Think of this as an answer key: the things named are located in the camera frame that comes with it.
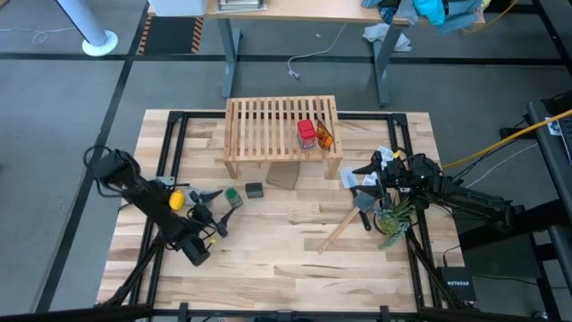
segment cardboard piece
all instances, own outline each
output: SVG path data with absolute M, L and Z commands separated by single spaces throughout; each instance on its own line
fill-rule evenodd
M 285 190 L 294 190 L 300 174 L 300 162 L 272 162 L 266 183 Z

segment wooden slatted shelf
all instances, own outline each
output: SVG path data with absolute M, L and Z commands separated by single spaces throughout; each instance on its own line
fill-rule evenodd
M 333 136 L 330 151 L 301 149 L 298 121 L 320 120 Z M 326 178 L 337 175 L 342 159 L 335 97 L 229 98 L 226 102 L 223 161 L 232 178 L 241 162 L 323 161 Z

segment potted plant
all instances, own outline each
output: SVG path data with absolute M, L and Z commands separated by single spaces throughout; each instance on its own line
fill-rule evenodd
M 411 226 L 411 215 L 414 213 L 415 206 L 409 199 L 405 199 L 397 205 L 393 202 L 389 209 L 381 209 L 379 206 L 376 206 L 374 210 L 374 226 L 380 233 L 390 236 L 387 241 L 378 245 L 377 248 L 383 250 L 399 241 Z

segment yellow cable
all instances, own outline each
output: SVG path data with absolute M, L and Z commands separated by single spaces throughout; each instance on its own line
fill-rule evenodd
M 501 14 L 499 14 L 496 18 L 494 18 L 494 19 L 491 20 L 490 22 L 486 23 L 484 26 L 478 27 L 478 28 L 475 28 L 475 29 L 472 29 L 472 30 L 466 30 L 466 29 L 463 28 L 463 31 L 464 31 L 465 33 L 473 33 L 473 32 L 477 32 L 477 31 L 480 31 L 480 30 L 483 30 L 483 29 L 489 27 L 490 25 L 494 24 L 495 21 L 497 21 L 497 20 L 500 19 L 503 15 L 505 15 L 510 9 L 512 9 L 512 7 L 515 6 L 515 4 L 517 4 L 517 2 L 518 2 L 518 0 L 514 0 L 514 1 L 512 2 L 512 4 L 510 4 L 509 7 L 507 7 L 507 9 L 505 9 L 505 10 L 504 10 Z
M 508 137 L 505 138 L 504 140 L 500 140 L 500 141 L 494 143 L 493 145 L 491 145 L 490 147 L 484 148 L 484 149 L 482 149 L 482 150 L 480 150 L 480 151 L 474 153 L 473 155 L 470 155 L 470 156 L 468 156 L 468 157 L 462 158 L 462 159 L 460 159 L 459 161 L 455 161 L 455 162 L 450 163 L 450 164 L 448 164 L 448 165 L 444 165 L 444 166 L 443 166 L 443 169 L 447 169 L 447 168 L 450 168 L 450 167 L 453 167 L 453 166 L 456 166 L 456 165 L 460 165 L 460 164 L 462 164 L 462 163 L 464 163 L 464 162 L 466 162 L 466 161 L 468 161 L 468 160 L 470 160 L 470 159 L 473 159 L 473 158 L 475 158 L 475 157 L 479 157 L 479 156 L 481 156 L 481 155 L 483 155 L 483 154 L 489 152 L 490 150 L 493 150 L 493 149 L 496 149 L 496 148 L 502 146 L 503 144 L 509 142 L 510 140 L 513 140 L 513 139 L 515 139 L 515 138 L 517 138 L 517 137 L 519 137 L 519 136 L 521 136 L 521 135 L 523 135 L 523 134 L 526 134 L 526 133 L 529 133 L 530 131 L 534 131 L 534 130 L 538 129 L 538 128 L 541 127 L 541 126 L 544 126 L 544 125 L 546 125 L 546 124 L 548 124 L 548 123 L 554 122 L 554 121 L 556 121 L 556 120 L 559 120 L 559 119 L 561 119 L 561 118 L 563 118 L 563 117 L 570 116 L 570 115 L 572 115 L 572 109 L 569 109 L 569 110 L 567 110 L 567 112 L 564 112 L 564 113 L 562 113 L 562 114 L 558 114 L 558 115 L 556 115 L 556 116 L 554 116 L 554 117 L 552 117 L 551 119 L 548 119 L 548 120 L 546 120 L 546 121 L 542 121 L 542 122 L 536 123 L 536 124 L 534 124 L 534 125 L 531 125 L 531 126 L 525 128 L 524 130 L 518 131 L 518 132 L 516 132 L 516 133 L 514 133 L 514 134 L 512 134 L 512 135 L 510 135 L 510 136 L 508 136 Z

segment white cable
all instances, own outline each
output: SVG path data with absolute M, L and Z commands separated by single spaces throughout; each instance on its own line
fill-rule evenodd
M 338 36 L 336 36 L 336 39 L 333 41 L 332 45 L 323 51 L 317 52 L 317 53 L 313 53 L 313 54 L 308 54 L 308 55 L 298 55 L 298 56 L 293 56 L 291 57 L 288 62 L 286 63 L 288 65 L 288 74 L 290 76 L 294 76 L 295 79 L 297 79 L 298 81 L 300 80 L 300 74 L 298 74 L 297 72 L 294 72 L 294 70 L 292 70 L 292 68 L 290 67 L 290 63 L 295 60 L 295 59 L 301 59 L 301 58 L 308 58 L 308 57 L 312 57 L 315 55 L 321 55 L 321 54 L 326 54 L 329 53 L 330 50 L 333 49 L 334 46 L 336 46 L 336 43 L 338 42 L 338 39 L 340 38 L 341 32 L 346 29 L 346 26 L 348 25 L 348 23 L 344 23 L 343 26 L 341 26 L 340 32 L 338 32 Z
M 59 30 L 43 30 L 43 31 L 31 30 L 31 29 L 26 29 L 26 28 L 0 29 L 0 31 L 29 31 L 29 32 L 34 32 L 34 33 L 36 33 L 36 35 L 32 39 L 32 44 L 34 44 L 34 45 L 43 44 L 49 38 L 49 34 L 52 32 L 60 32 L 60 31 L 67 31 L 67 30 L 76 30 L 76 29 L 75 28 L 62 28 Z
M 503 163 L 509 161 L 511 158 L 516 157 L 516 156 L 518 156 L 519 154 L 521 154 L 521 153 L 523 153 L 523 152 L 526 152 L 527 150 L 529 150 L 529 149 L 531 149 L 531 148 L 536 147 L 537 145 L 538 145 L 538 143 L 535 143 L 535 144 L 531 145 L 530 147 L 523 148 L 523 149 L 521 149 L 520 151 L 518 151 L 517 153 L 513 154 L 512 156 L 507 157 L 506 159 L 500 161 L 497 165 L 495 165 L 494 167 L 492 167 L 491 170 L 485 172 L 485 173 L 483 174 L 483 176 L 481 176 L 480 178 L 476 179 L 473 183 L 469 184 L 469 185 L 468 185 L 467 187 L 465 187 L 465 188 L 471 188 L 473 185 L 475 185 L 476 183 L 480 182 L 482 179 L 484 179 L 485 176 L 489 175 L 494 169 L 498 168 L 498 167 L 501 166 Z

